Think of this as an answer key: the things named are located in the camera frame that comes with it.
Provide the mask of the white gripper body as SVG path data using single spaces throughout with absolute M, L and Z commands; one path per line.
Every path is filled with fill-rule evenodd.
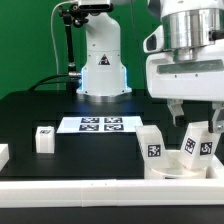
M 153 98 L 224 100 L 224 46 L 197 49 L 195 60 L 174 61 L 171 51 L 146 60 L 147 88 Z

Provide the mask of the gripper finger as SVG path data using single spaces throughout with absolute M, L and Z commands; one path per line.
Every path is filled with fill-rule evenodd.
M 224 133 L 224 101 L 213 102 L 212 109 L 214 114 L 209 121 L 208 130 L 210 133 Z
M 173 124 L 176 127 L 183 127 L 185 124 L 185 114 L 182 109 L 183 101 L 181 99 L 168 99 L 167 106 L 173 118 Z

